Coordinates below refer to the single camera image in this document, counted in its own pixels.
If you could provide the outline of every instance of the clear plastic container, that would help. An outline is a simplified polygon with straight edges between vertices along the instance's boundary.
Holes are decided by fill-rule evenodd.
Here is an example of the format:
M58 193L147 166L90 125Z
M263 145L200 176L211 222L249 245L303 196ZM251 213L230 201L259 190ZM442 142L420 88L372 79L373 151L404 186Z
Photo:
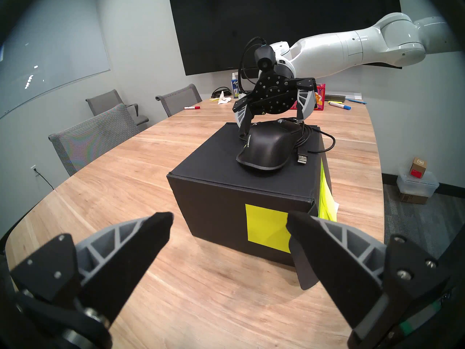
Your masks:
M439 182L431 171L426 171L421 179L402 173L397 177L397 186L402 194L431 197Z

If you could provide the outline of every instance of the usb connector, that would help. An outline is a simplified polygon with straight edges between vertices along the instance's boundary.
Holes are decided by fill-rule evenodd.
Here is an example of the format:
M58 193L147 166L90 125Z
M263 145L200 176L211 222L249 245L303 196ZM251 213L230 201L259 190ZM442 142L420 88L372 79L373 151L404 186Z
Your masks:
M304 150L303 148L297 148L297 162L299 164L307 163L307 150Z

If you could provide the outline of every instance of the gray carpet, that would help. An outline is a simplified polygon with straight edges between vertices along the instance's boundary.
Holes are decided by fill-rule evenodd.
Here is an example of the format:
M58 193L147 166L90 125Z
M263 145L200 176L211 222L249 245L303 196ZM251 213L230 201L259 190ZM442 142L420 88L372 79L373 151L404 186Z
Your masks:
M411 239L439 258L465 223L465 199L433 194L426 204L400 202L397 186L383 185L385 234Z

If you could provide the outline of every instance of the yellow sticky note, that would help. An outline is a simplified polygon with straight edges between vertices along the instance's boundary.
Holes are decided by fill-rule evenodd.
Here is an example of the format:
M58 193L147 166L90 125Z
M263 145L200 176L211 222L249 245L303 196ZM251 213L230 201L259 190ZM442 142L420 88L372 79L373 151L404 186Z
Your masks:
M320 205L318 206L318 217L321 219L337 221L336 203L332 198L329 190L328 182L326 181L325 169L323 168L323 160L321 161L320 174Z
M286 229L287 213L246 204L246 215L250 242L290 253L291 234Z

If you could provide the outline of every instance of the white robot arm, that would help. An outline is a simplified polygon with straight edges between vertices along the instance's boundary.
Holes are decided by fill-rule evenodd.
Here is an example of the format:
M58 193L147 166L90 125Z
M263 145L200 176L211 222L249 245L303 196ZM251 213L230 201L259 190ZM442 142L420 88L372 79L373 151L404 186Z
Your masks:
M390 13L363 30L306 37L292 47L284 41L270 46L294 77L314 78L372 62L408 66L429 53L460 50L442 17L412 22L404 13Z

